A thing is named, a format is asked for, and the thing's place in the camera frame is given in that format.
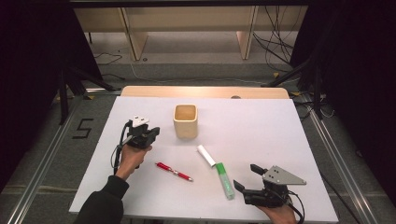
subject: pen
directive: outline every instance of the pen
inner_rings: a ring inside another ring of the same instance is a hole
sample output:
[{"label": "pen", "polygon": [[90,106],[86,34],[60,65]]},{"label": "pen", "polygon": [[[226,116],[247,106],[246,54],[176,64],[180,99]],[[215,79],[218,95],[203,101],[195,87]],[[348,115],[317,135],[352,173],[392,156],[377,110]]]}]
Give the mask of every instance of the pen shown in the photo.
[{"label": "pen", "polygon": [[221,185],[224,188],[225,196],[228,200],[233,199],[233,187],[230,184],[230,180],[228,179],[227,173],[225,172],[224,165],[222,162],[216,163],[216,169],[218,169]]},{"label": "pen", "polygon": [[189,176],[187,176],[187,175],[184,175],[184,174],[182,174],[181,172],[176,171],[176,170],[170,168],[169,166],[163,164],[162,162],[157,162],[157,163],[155,163],[155,165],[157,165],[158,167],[160,167],[161,169],[163,169],[163,170],[165,170],[165,171],[172,172],[174,175],[177,175],[177,176],[179,176],[179,177],[181,177],[181,178],[183,178],[183,179],[185,179],[185,180],[193,181],[193,179],[192,179],[191,177],[189,177]]}]

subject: table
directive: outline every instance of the table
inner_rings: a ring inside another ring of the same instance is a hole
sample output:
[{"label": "table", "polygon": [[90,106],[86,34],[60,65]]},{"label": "table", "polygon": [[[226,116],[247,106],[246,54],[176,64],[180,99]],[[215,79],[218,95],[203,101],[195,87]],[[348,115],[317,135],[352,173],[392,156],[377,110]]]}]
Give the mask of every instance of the table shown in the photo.
[{"label": "table", "polygon": [[[224,99],[235,95],[243,99]],[[289,186],[304,202],[306,222],[337,222],[294,104],[287,98],[282,89],[125,88],[113,105],[70,212],[77,213],[86,198],[106,183],[108,175],[112,175],[109,160],[120,139],[121,128],[128,118],[140,115],[150,119],[150,128],[161,127],[161,133],[145,162],[128,179],[131,187],[123,198],[125,216],[246,222],[268,220],[260,210],[245,205],[239,192],[235,191],[234,200],[226,199],[217,171],[210,168],[196,151],[196,146],[203,144],[215,161],[224,163],[230,179],[244,184],[247,189],[262,188],[261,177],[249,170],[251,163],[263,168],[278,165],[306,180],[306,186]],[[197,105],[197,138],[176,138],[172,116],[177,104]],[[158,161],[190,175],[194,181],[160,170],[154,165]],[[294,204],[297,209],[302,209],[296,199]]]}]

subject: floor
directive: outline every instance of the floor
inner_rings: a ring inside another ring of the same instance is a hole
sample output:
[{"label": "floor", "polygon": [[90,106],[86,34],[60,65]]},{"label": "floor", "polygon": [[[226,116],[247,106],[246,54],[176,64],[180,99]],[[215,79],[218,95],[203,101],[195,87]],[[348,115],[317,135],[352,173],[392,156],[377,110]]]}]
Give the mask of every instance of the floor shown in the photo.
[{"label": "floor", "polygon": [[[258,33],[269,39],[268,32]],[[286,42],[294,44],[296,32],[286,33]],[[92,53],[104,79],[114,86],[125,85],[212,85],[255,86],[274,80],[280,70],[290,67],[271,56],[256,40],[248,60],[242,60],[233,32],[214,33],[152,33],[148,36],[142,58],[132,62],[124,34],[92,34]],[[275,49],[283,56],[281,48]],[[297,77],[281,87],[297,91]],[[89,82],[87,88],[97,86]],[[70,93],[72,120],[59,126],[60,105],[54,99],[49,119],[41,127],[34,147],[26,152],[19,167],[0,195],[0,223],[8,223],[15,209],[24,211],[22,223],[71,223],[76,215],[68,213],[78,184],[94,151],[96,141],[106,123],[106,116],[119,92],[92,92],[90,97],[74,97]],[[296,96],[295,101],[307,102],[309,94]],[[329,180],[326,187],[340,223],[394,223],[396,209],[375,181],[364,159],[342,122],[330,105],[322,108],[323,120],[308,114],[305,106],[296,106],[304,131],[312,147],[318,168]],[[77,139],[82,119],[94,118],[90,138]],[[32,195],[27,195],[31,188]],[[340,200],[343,198],[349,212]],[[126,217],[122,223],[155,223]],[[166,220],[165,223],[212,223],[196,220]]]}]

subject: beige container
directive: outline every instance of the beige container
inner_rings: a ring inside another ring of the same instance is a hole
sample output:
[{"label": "beige container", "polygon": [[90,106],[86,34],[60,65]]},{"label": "beige container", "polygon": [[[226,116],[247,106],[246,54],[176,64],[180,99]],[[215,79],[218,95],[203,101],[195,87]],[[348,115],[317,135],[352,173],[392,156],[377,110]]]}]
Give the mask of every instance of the beige container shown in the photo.
[{"label": "beige container", "polygon": [[174,125],[179,138],[195,138],[198,135],[198,110],[195,105],[177,105]]}]

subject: green marker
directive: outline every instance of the green marker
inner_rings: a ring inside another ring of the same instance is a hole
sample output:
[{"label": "green marker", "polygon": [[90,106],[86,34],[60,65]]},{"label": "green marker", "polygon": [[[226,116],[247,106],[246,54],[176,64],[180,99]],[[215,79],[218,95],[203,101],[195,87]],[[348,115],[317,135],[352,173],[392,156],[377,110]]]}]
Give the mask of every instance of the green marker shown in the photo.
[{"label": "green marker", "polygon": [[221,185],[224,188],[225,196],[227,196],[229,200],[233,199],[233,187],[231,186],[230,180],[228,179],[222,162],[216,163],[216,169],[218,169]]}]

